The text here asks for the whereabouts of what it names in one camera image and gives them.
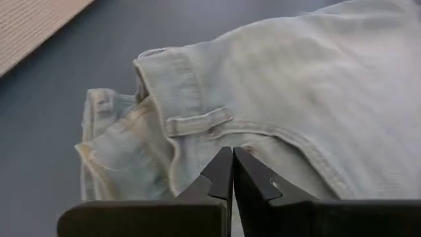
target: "jeans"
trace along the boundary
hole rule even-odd
[[[421,198],[418,13],[348,1],[142,53],[135,96],[88,92],[84,199],[172,198],[223,146],[320,199]]]

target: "blue-gray surface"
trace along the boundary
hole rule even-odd
[[[86,90],[136,91],[132,59],[146,49],[211,40],[238,26],[339,0],[100,0],[0,82],[0,236],[54,236],[80,202]]]

